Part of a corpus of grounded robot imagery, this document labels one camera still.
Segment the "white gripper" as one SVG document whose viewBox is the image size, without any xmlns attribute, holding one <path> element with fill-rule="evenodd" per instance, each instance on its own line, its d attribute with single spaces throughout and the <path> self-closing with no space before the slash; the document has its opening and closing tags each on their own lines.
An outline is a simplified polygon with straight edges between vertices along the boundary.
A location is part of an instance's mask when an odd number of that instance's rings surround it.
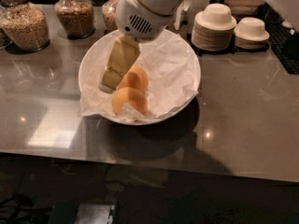
<svg viewBox="0 0 299 224">
<path fill-rule="evenodd" d="M 146 43 L 155 40 L 171 20 L 171 15 L 155 14 L 138 0 L 120 0 L 116 23 L 124 35 L 117 37 L 112 44 L 98 89 L 105 93 L 116 90 L 140 55 L 137 41 Z"/>
</svg>

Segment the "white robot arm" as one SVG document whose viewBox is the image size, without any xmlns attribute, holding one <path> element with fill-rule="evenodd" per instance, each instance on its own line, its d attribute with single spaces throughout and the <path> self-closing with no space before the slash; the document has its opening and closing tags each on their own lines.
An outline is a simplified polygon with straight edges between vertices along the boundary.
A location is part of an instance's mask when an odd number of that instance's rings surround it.
<svg viewBox="0 0 299 224">
<path fill-rule="evenodd" d="M 120 32 L 113 43 L 98 88 L 112 93 L 140 54 L 139 45 L 155 40 L 183 0 L 120 0 L 116 23 Z M 299 31 L 299 0 L 264 0 Z"/>
</svg>

